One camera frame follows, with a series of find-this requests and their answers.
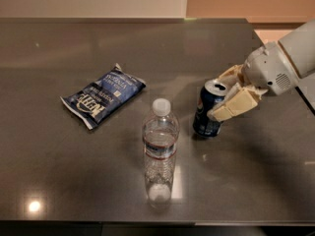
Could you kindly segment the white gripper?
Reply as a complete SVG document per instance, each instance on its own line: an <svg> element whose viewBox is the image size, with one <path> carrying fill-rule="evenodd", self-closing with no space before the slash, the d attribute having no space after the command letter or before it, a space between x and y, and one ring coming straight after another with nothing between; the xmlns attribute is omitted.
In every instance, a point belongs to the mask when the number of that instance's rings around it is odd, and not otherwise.
<svg viewBox="0 0 315 236"><path fill-rule="evenodd" d="M267 91L280 95L299 82L292 64L276 42L261 46L245 60L244 74L252 85L243 87L242 70L242 65L234 65L219 75L220 82L233 87L221 103L207 112L211 120L222 122L241 115L255 108Z"/></svg>

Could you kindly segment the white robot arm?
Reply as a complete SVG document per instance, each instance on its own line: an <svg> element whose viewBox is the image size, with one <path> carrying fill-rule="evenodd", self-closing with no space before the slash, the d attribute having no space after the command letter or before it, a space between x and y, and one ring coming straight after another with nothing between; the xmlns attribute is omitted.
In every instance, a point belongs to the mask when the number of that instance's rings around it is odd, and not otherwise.
<svg viewBox="0 0 315 236"><path fill-rule="evenodd" d="M264 44L217 77L228 87L221 103L208 111L215 121L225 121L255 108L265 93L280 95L295 88L315 72L315 20L278 41Z"/></svg>

